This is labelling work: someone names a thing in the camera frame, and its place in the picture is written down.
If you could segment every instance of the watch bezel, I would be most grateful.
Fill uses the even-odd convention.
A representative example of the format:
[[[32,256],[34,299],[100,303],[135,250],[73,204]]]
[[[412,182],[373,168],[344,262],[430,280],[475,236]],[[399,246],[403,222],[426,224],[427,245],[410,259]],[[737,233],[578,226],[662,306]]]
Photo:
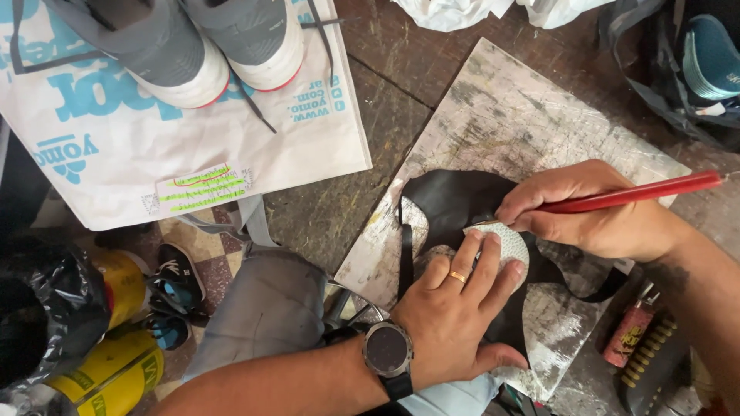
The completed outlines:
[[[368,358],[368,350],[367,350],[367,348],[368,348],[368,340],[375,333],[375,331],[377,331],[378,329],[381,329],[381,328],[393,328],[396,331],[400,332],[400,334],[403,336],[403,339],[406,340],[406,358],[404,358],[404,360],[401,363],[401,365],[397,369],[395,369],[393,371],[384,371],[384,370],[378,369],[377,367],[375,367],[374,365],[372,365],[372,363],[370,362],[370,360]],[[408,365],[410,364],[411,359],[413,358],[413,356],[414,356],[414,351],[413,351],[412,345],[411,345],[411,338],[408,336],[408,334],[406,333],[406,331],[403,330],[403,328],[401,328],[400,326],[396,325],[395,323],[391,323],[391,322],[388,322],[388,321],[383,321],[383,322],[376,323],[375,325],[371,326],[370,327],[370,330],[368,330],[367,333],[365,334],[365,340],[364,340],[364,344],[363,344],[363,357],[365,358],[365,365],[369,369],[371,369],[373,372],[375,372],[375,374],[377,374],[377,375],[383,376],[385,378],[393,378],[393,377],[397,377],[397,376],[403,374],[404,372],[407,371]]]

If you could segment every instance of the black sneaker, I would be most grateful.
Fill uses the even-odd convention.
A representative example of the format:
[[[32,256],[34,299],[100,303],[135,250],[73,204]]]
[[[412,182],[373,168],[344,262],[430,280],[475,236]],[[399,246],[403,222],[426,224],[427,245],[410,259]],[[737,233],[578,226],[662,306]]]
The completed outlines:
[[[149,299],[152,311],[142,321],[157,340],[157,345],[168,351],[182,346],[192,334],[185,316],[174,310],[161,295],[152,294]]]
[[[147,279],[152,296],[160,295],[161,300],[181,315],[204,315],[206,290],[185,250],[164,243],[159,246],[157,260],[156,273]]]

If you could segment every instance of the gray pants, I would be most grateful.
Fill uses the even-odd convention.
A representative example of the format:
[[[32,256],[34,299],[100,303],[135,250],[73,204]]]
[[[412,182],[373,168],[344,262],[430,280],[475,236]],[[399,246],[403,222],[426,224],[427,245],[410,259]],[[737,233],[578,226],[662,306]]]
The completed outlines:
[[[324,272],[287,249],[255,246],[206,327],[183,381],[231,363],[321,347]],[[400,400],[415,416],[480,416],[500,383],[489,374]]]

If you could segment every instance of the left hand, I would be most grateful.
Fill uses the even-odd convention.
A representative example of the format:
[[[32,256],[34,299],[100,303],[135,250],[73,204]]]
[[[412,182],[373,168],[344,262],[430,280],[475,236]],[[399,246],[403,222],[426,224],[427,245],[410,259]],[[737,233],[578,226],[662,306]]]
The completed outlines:
[[[414,390],[472,380],[500,366],[528,367],[527,360],[511,346],[479,345],[524,270],[521,261],[511,261],[497,275],[500,258],[501,238],[493,233],[483,238],[473,229],[452,262],[443,255],[435,257],[391,312],[391,319],[407,331],[413,344]],[[463,283],[450,276],[450,271],[469,279]]]

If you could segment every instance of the wedding ring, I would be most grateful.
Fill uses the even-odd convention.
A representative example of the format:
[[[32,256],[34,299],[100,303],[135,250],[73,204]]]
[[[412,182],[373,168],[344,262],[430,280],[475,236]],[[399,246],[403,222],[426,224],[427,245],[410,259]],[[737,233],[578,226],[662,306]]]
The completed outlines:
[[[465,284],[465,282],[468,281],[467,277],[461,275],[458,272],[453,272],[452,270],[450,270],[450,272],[447,273],[447,276],[452,276],[453,278],[456,278],[457,280],[461,281],[462,284]]]

